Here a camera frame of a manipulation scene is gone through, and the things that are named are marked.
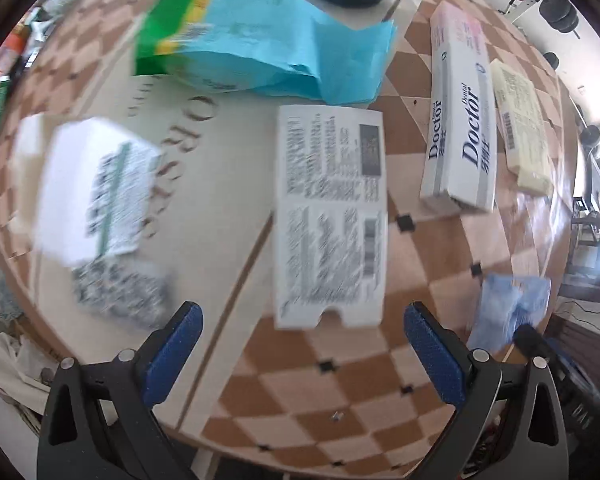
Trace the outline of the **blue white wrapper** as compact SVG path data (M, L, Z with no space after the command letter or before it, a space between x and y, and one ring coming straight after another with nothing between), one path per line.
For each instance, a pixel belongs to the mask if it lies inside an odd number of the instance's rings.
M550 280L532 275L488 274L467 341L469 350L494 354L513 342L524 324L538 327L550 302Z

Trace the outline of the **silver blister pack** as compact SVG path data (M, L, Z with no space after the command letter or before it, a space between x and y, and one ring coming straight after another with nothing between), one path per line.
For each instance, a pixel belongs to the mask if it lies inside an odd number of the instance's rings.
M71 283L79 307L139 328L160 328L174 312L169 273L140 257L81 263L71 270Z

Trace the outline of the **green white medicine box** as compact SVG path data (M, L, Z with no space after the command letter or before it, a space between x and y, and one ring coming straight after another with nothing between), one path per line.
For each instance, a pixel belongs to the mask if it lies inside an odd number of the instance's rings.
M105 117L23 118L10 226L68 268L135 252L161 159L157 145Z

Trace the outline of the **white Doctor toothpaste box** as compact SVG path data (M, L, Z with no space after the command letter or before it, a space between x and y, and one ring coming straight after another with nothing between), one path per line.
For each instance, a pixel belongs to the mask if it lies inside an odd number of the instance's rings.
M438 214L490 212L498 133L481 25L443 1L431 15L430 36L430 121L419 197Z

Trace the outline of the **pale yellow box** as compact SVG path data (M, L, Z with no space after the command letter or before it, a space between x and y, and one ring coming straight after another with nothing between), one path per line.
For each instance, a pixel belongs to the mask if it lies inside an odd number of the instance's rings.
M551 196L553 166L535 88L529 79L500 60L492 61L490 70L507 168L516 176L521 191Z

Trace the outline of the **white printed box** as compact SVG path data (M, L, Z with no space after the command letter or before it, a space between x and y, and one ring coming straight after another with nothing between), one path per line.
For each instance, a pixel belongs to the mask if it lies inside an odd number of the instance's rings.
M279 107L274 221L275 324L313 330L326 312L346 327L382 319L388 191L376 110Z

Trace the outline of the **blue green paper bag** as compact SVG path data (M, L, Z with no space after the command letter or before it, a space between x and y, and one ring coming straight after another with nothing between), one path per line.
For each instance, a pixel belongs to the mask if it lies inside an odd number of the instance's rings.
M134 72L215 93L367 103L395 34L391 22L352 29L306 0L158 0L137 33Z

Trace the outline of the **white cloth sheet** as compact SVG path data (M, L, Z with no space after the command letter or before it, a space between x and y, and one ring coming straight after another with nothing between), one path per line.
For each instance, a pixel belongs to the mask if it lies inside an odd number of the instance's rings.
M0 393L43 415L58 362L27 336L0 333Z

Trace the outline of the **black dumbbell weight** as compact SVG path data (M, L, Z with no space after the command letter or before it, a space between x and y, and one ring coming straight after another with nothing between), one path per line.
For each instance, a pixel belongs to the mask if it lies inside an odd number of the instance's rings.
M569 0L542 0L539 12L552 29L562 34L573 32L579 24L578 12Z

